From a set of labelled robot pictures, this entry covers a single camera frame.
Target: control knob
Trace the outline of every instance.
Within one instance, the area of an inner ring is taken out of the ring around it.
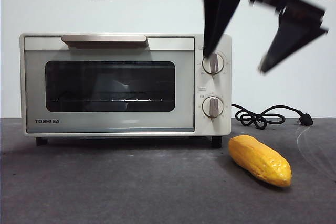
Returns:
[[[214,52],[208,58],[203,59],[202,66],[205,72],[218,74],[224,68],[224,59],[219,53]]]
[[[218,97],[208,97],[202,104],[203,112],[209,118],[220,116],[224,110],[224,104]]]

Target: gray table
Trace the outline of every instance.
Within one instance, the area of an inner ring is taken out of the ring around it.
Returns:
[[[233,121],[219,150],[205,137],[36,147],[20,120],[2,119],[1,128],[1,223],[336,223],[336,119],[263,131]],[[290,188],[231,160],[227,141],[240,134],[289,161]]]

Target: oven glass window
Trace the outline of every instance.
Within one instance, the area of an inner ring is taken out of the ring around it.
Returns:
[[[153,61],[49,61],[51,112],[168,112],[175,108],[175,65]]]

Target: toshiba logo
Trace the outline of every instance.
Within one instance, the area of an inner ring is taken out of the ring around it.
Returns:
[[[35,119],[35,123],[59,123],[58,119]]]

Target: oven door handle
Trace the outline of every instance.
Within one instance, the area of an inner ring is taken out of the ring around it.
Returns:
[[[67,34],[63,35],[61,40],[69,47],[78,49],[146,48],[148,46],[145,35]]]

